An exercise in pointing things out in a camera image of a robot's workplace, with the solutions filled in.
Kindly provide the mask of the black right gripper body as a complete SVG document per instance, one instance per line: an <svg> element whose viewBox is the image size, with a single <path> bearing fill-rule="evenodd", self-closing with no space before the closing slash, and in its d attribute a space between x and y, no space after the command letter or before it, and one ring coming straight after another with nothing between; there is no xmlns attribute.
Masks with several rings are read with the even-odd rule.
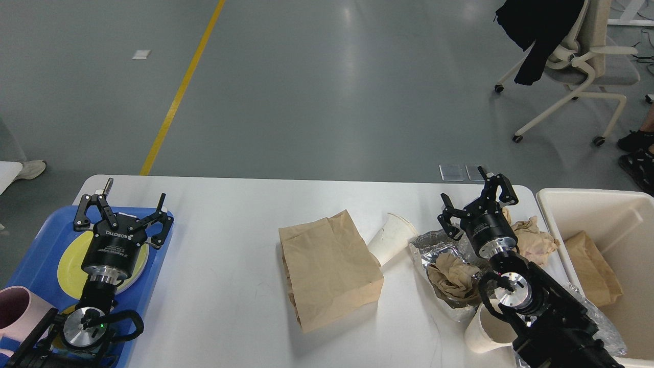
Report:
<svg viewBox="0 0 654 368"><path fill-rule="evenodd" d="M468 207L460 226L476 255L483 259L517 247L517 236L504 215L503 208Z"/></svg>

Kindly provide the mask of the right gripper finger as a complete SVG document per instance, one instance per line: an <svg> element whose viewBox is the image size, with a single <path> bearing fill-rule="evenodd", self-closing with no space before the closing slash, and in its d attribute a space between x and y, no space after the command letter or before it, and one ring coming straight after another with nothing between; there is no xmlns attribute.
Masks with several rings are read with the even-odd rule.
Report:
<svg viewBox="0 0 654 368"><path fill-rule="evenodd" d="M477 166L477 170L484 178L484 187L477 198L477 209L499 211L505 206L519 203L517 194L505 175L490 173L483 166Z"/></svg>
<svg viewBox="0 0 654 368"><path fill-rule="evenodd" d="M444 208L442 213L437 216L438 222L449 238L459 241L462 238L463 231L452 224L452 218L466 219L466 211L455 208L446 193L441 193L440 196L443 200Z"/></svg>

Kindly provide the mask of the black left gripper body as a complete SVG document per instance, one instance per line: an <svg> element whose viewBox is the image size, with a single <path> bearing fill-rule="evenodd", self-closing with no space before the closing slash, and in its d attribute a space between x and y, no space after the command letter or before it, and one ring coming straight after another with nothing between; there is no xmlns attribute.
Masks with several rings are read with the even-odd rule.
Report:
<svg viewBox="0 0 654 368"><path fill-rule="evenodd" d="M91 281L115 286L132 277L139 251L148 238L140 223L96 223L80 268Z"/></svg>

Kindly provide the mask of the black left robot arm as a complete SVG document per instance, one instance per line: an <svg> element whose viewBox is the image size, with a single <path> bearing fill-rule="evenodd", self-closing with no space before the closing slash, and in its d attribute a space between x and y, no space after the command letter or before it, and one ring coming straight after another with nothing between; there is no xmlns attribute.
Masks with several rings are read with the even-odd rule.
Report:
<svg viewBox="0 0 654 368"><path fill-rule="evenodd" d="M104 189L46 220L2 290L2 367L124 367L174 223L155 208L112 208Z"/></svg>

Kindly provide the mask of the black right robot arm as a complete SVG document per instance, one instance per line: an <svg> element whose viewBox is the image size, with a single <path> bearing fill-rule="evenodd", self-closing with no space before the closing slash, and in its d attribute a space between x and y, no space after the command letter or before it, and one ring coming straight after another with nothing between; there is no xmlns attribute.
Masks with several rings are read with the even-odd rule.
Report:
<svg viewBox="0 0 654 368"><path fill-rule="evenodd" d="M514 352L530 367L619 367L596 338L599 328L587 308L536 263L517 252L518 238L502 208L518 202L507 177L483 166L480 196L457 209L441 194L437 217L449 238L466 235L475 254L486 260L478 289L484 307L509 324L517 337Z"/></svg>

